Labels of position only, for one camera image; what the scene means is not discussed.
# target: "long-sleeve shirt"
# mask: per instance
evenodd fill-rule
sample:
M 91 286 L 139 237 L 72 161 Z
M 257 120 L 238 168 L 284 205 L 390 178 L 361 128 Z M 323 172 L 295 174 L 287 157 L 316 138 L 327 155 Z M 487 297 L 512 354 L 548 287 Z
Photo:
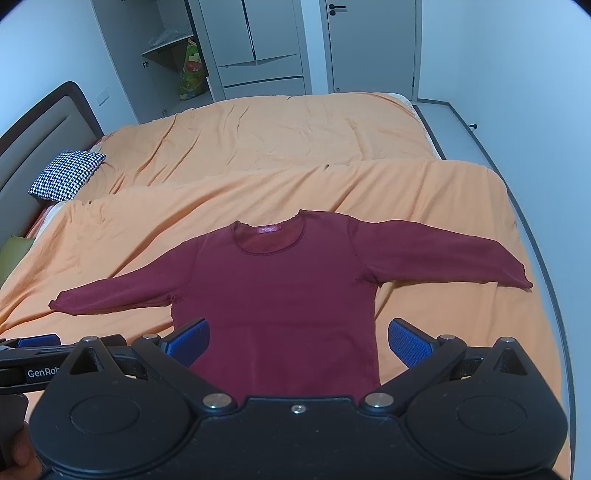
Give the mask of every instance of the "long-sleeve shirt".
M 490 239 L 301 210 L 276 225 L 235 222 L 198 236 L 136 271 L 64 291 L 49 306 L 84 314 L 172 304 L 175 327 L 204 317 L 210 345 L 191 370 L 238 401 L 361 398 L 379 386 L 374 300 L 391 280 L 533 286 Z

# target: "white mattress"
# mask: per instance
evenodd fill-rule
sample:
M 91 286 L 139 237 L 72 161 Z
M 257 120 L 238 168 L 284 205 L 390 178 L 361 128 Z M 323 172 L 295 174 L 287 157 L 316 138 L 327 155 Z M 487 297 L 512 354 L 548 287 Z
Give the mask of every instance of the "white mattress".
M 423 131 L 425 132 L 425 137 L 427 138 L 429 145 L 431 145 L 431 149 L 433 150 L 433 153 L 435 153 L 437 158 L 439 158 L 440 160 L 444 160 L 444 158 L 441 158 L 441 156 L 439 155 L 439 152 L 435 148 L 435 144 L 433 143 L 433 140 L 431 139 L 431 135 L 429 135 L 429 132 L 427 132 L 427 128 L 425 128 L 425 125 L 423 124 L 421 117 L 419 117 L 418 113 L 414 109 L 410 100 L 408 100 L 408 98 L 406 98 L 404 95 L 400 95 L 399 93 L 388 93 L 388 95 L 390 95 L 391 97 L 394 97 L 396 100 L 400 100 L 402 103 L 404 103 L 408 107 L 408 109 L 411 111 L 411 113 L 414 115 L 414 117 L 423 126 Z

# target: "orange blanket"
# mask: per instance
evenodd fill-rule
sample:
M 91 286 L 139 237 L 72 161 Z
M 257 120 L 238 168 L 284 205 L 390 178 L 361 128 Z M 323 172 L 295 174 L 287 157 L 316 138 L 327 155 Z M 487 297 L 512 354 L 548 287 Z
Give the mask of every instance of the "orange blanket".
M 496 239 L 532 278 L 500 179 L 481 166 L 435 160 L 420 124 L 390 98 L 222 102 L 121 129 L 103 151 L 108 163 L 2 286 L 3 336 L 57 333 L 75 342 L 91 334 L 131 340 L 164 332 L 169 307 L 71 317 L 52 313 L 47 303 L 62 290 L 136 270 L 236 219 L 264 225 L 299 209 L 370 222 L 413 220 Z M 382 381 L 404 369 L 387 341 L 389 321 L 401 317 L 432 336 L 453 333 L 469 345 L 515 336 L 560 396 L 560 360 L 537 286 L 528 292 L 492 283 L 385 284 L 375 311 Z M 568 475 L 567 446 L 557 469 Z

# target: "wall outlet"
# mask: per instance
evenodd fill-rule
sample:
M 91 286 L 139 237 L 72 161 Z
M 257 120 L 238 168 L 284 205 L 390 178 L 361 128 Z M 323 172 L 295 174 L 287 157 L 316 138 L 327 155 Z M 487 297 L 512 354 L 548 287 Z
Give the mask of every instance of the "wall outlet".
M 96 103 L 98 103 L 100 106 L 103 103 L 105 103 L 109 99 L 110 96 L 111 96 L 111 94 L 109 93 L 109 89 L 106 88 L 105 90 L 103 90 L 102 92 L 100 92 L 96 96 Z

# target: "houndstooth pillow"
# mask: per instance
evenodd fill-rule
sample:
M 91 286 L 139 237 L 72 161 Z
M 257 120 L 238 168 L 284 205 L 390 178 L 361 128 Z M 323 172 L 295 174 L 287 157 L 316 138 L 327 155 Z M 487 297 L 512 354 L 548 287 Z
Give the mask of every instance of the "houndstooth pillow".
M 74 198 L 106 155 L 82 150 L 66 150 L 60 153 L 37 177 L 29 193 L 54 202 Z

